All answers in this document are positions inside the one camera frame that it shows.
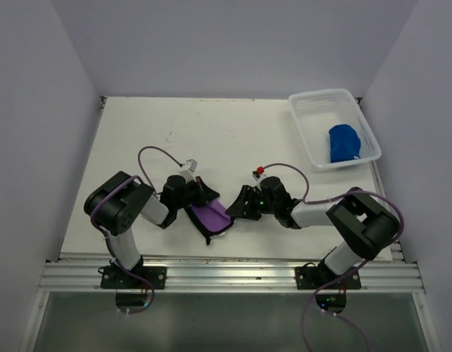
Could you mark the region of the purple and grey towel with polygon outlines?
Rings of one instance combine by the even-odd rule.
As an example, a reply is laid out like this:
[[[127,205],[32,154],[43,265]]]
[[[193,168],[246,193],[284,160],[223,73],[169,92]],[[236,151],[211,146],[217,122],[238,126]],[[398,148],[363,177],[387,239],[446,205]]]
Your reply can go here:
[[[221,235],[234,225],[234,218],[226,214],[226,208],[217,199],[207,205],[191,205],[185,208],[186,215],[204,237],[209,246],[214,236]]]

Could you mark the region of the blue towel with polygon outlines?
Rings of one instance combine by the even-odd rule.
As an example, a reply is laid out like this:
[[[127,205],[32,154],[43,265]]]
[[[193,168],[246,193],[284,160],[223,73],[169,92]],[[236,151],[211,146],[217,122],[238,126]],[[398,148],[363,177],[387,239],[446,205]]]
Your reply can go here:
[[[329,130],[330,161],[353,161],[360,158],[361,141],[353,127],[340,124]]]

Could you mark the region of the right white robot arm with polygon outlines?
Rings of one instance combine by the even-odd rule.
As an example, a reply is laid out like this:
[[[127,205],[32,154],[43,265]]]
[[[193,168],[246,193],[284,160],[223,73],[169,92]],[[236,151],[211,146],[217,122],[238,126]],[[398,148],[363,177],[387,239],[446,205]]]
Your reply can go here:
[[[358,263],[374,260],[402,231],[402,219],[379,203],[380,198],[361,188],[322,201],[293,198],[278,177],[265,177],[256,186],[242,186],[226,214],[257,221],[271,214],[284,227],[333,227],[343,239],[318,265],[318,279],[336,287]]]

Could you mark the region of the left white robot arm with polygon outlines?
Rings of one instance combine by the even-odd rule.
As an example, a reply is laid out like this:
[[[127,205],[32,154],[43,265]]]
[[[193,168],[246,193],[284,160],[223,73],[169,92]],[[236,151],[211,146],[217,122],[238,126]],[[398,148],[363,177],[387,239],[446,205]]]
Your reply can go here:
[[[180,209],[208,205],[219,197],[199,176],[187,180],[182,175],[170,175],[161,194],[156,195],[139,176],[119,171],[87,197],[84,212],[103,234],[112,262],[120,268],[117,278],[133,288],[144,278],[138,266],[142,255],[131,229],[136,219],[143,215],[151,224],[165,229],[176,220]]]

